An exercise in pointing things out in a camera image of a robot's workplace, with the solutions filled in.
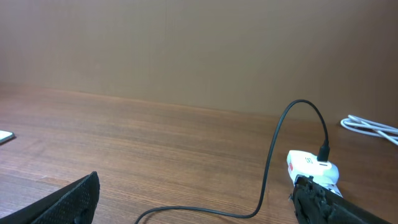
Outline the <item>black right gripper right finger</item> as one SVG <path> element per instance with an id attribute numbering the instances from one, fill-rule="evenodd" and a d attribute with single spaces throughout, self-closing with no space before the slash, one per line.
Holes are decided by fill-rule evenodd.
<path id="1" fill-rule="evenodd" d="M 389 224 L 314 182 L 312 176 L 297 176 L 290 199 L 299 224 Z"/>

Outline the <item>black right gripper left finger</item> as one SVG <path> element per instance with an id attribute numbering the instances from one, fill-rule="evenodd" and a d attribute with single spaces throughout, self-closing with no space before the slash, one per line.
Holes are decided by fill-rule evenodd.
<path id="1" fill-rule="evenodd" d="M 1 224 L 91 224 L 100 197 L 93 171 L 66 187 L 1 218 Z"/>

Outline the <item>blue screen Galaxy smartphone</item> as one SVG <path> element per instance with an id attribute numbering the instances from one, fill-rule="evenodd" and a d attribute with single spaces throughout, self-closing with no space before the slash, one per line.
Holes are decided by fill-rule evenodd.
<path id="1" fill-rule="evenodd" d="M 14 139 L 15 134 L 9 131 L 0 130 L 0 144 L 4 144 L 5 142 Z"/>

